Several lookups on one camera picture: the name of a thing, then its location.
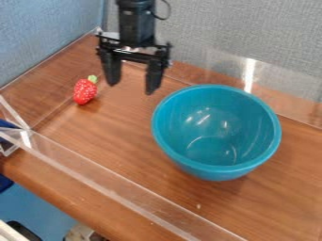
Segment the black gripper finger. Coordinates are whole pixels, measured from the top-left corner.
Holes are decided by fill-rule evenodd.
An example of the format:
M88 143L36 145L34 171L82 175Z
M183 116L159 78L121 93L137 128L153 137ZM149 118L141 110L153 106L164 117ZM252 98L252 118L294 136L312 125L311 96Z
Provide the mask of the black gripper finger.
M161 85L163 67L157 61L149 61L145 73L145 94L151 95Z
M120 58L115 53L105 51L100 51L99 56L107 84L113 86L120 80Z

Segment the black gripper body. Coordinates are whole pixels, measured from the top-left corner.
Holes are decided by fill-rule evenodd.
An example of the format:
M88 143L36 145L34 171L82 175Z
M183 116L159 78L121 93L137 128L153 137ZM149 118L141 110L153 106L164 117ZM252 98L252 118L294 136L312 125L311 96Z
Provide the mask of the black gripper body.
M171 44L156 42L156 0L116 0L117 33L96 32L97 55L105 68L117 68L121 60L156 64L167 68Z

